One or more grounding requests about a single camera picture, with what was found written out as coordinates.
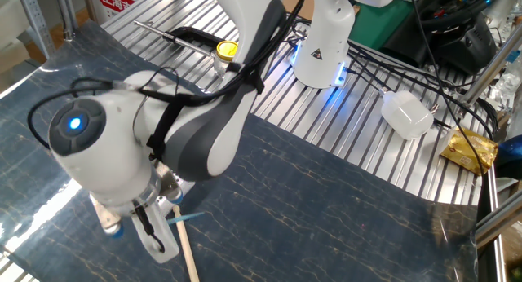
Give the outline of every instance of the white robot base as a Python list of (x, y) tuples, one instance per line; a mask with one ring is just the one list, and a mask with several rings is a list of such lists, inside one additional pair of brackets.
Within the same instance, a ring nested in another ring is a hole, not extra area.
[(348, 56), (338, 55), (337, 59), (322, 60), (321, 50), (307, 55), (306, 41), (299, 42), (295, 53), (290, 57), (290, 64), (294, 66), (295, 77), (306, 86), (317, 89), (344, 86), (348, 79), (346, 68), (352, 62)]

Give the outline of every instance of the metal pole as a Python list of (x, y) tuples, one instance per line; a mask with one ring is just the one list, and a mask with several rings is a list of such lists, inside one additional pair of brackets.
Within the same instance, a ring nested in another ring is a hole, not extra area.
[(38, 5), (38, 0), (21, 0), (27, 19), (31, 24), (34, 34), (29, 34), (34, 42), (39, 45), (40, 50), (49, 59), (56, 51), (52, 41), (46, 21), (43, 19), (42, 10)]
[(503, 210), (505, 210), (507, 208), (508, 205), (512, 205), (515, 201), (520, 201), (520, 200), (522, 200), (522, 190), (517, 191), (513, 196), (511, 196), (506, 201), (504, 201), (504, 203), (501, 204), (496, 210), (494, 210), (489, 215), (485, 216), (482, 220), (480, 220), (480, 222), (478, 222), (476, 224), (477, 229), (484, 226), (492, 218), (495, 218), (496, 216), (498, 216)]
[(87, 7), (87, 12), (89, 13), (89, 17), (92, 20), (94, 20), (97, 24), (100, 24), (100, 22), (98, 21), (98, 16), (96, 16), (95, 5), (92, 2), (92, 0), (85, 0), (85, 4)]
[(60, 14), (64, 23), (64, 39), (70, 41), (74, 37), (74, 30), (77, 29), (78, 23), (74, 13), (71, 0), (57, 0)]
[(146, 24), (143, 24), (143, 23), (139, 22), (138, 20), (134, 20), (134, 23), (136, 25), (144, 28), (144, 29), (147, 29), (147, 30), (149, 30), (149, 31), (159, 35), (159, 36), (162, 36), (162, 37), (166, 38), (169, 41), (175, 42), (175, 43), (177, 43), (180, 46), (187, 47), (190, 50), (193, 50), (195, 52), (198, 52), (198, 53), (200, 53), (202, 55), (205, 55), (205, 56), (208, 56), (208, 57), (214, 57), (214, 54), (210, 53), (209, 51), (205, 51), (205, 50), (203, 50), (203, 49), (201, 49), (201, 48), (199, 48), (197, 46), (194, 46), (190, 42), (186, 42), (186, 41), (184, 41), (184, 40), (182, 40), (180, 38), (175, 38), (174, 36), (172, 36), (172, 35), (170, 35), (168, 33), (164, 33), (164, 32), (162, 32), (159, 29), (155, 29), (154, 27), (151, 27), (151, 26), (148, 26)]
[(480, 97), (482, 92), (489, 86), (489, 83), (495, 78), (500, 72), (502, 67), (506, 65), (507, 56), (515, 49), (518, 49), (522, 44), (522, 26), (519, 24), (515, 32), (507, 39), (504, 46), (500, 48), (498, 53), (493, 57), (493, 60), (489, 62), (488, 66), (484, 69), (479, 79), (470, 87), (470, 90), (460, 99), (461, 102), (472, 106), (475, 101)]
[(476, 230), (476, 247), (477, 249), (487, 245), (495, 237), (499, 236), (506, 228), (513, 225), (522, 216), (522, 199), (509, 207), (509, 212), (500, 214), (496, 218), (492, 218), (484, 226)]

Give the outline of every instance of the cable tie strap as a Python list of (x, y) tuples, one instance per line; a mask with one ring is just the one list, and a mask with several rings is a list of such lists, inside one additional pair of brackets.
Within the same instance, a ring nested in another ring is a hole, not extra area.
[(235, 72), (235, 73), (241, 73), (244, 71), (248, 71), (248, 74), (246, 74), (245, 82), (255, 87), (255, 89), (258, 91), (258, 94), (261, 94), (264, 90), (264, 83), (263, 79), (261, 79), (261, 73), (258, 69), (249, 70), (245, 69), (244, 64), (239, 63), (230, 63), (227, 67), (227, 72)]
[(241, 71), (243, 71), (244, 68), (245, 68), (244, 64), (231, 62), (227, 66), (227, 72), (240, 73)]

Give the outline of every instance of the blue marbled surface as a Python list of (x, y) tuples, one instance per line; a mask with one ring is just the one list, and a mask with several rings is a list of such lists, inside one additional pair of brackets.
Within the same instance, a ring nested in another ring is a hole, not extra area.
[[(155, 67), (87, 23), (0, 99), (0, 244), (40, 281), (188, 281), (183, 255), (156, 264), (128, 220), (121, 239), (107, 237), (25, 123), (76, 77), (144, 69)], [(40, 110), (40, 132), (63, 103)], [(475, 207), (412, 196), (253, 116), (232, 166), (182, 211), (206, 212), (186, 223), (201, 281), (476, 281)]]

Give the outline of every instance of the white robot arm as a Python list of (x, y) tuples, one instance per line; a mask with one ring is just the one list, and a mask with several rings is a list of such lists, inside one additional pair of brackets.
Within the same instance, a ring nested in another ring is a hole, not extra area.
[[(239, 30), (236, 66), (258, 59), (286, 20), (281, 0), (218, 1)], [(259, 72), (265, 63), (260, 63)], [(236, 75), (228, 72), (222, 85)], [(136, 73), (126, 81), (143, 84), (140, 77), (149, 79), (150, 74)], [(158, 92), (190, 94), (182, 86)], [(137, 91), (82, 97), (57, 112), (49, 144), (65, 171), (107, 209), (131, 216), (146, 250), (157, 262), (166, 262), (179, 248), (156, 202), (161, 182), (148, 158), (151, 148), (184, 180), (222, 174), (236, 154), (257, 93), (256, 85), (246, 81), (208, 104), (180, 107), (151, 97), (142, 108), (144, 95)]]
[[(356, 1), (383, 7), (393, 0)], [(299, 43), (294, 59), (294, 73), (300, 82), (320, 89), (344, 84), (343, 70), (349, 64), (347, 40), (355, 20), (348, 0), (314, 0), (310, 31)]]

